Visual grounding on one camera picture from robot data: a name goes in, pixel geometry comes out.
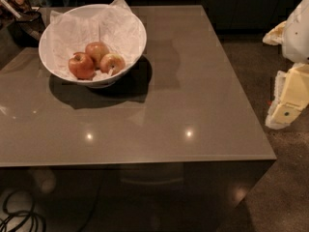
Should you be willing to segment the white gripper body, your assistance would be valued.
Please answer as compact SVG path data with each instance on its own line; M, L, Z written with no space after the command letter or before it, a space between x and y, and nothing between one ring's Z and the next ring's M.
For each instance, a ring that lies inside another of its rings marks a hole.
M283 31L282 53L294 63L309 62L309 0L302 0L289 15Z

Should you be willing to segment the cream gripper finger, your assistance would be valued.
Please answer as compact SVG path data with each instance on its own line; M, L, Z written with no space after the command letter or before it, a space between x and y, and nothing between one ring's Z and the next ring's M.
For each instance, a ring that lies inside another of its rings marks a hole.
M263 37L263 43L269 45L279 45L283 42L283 31L286 26L286 22L283 21L277 26L272 28Z
M273 130L288 127L308 104L309 65L295 63L275 77L274 100L267 112L266 126Z

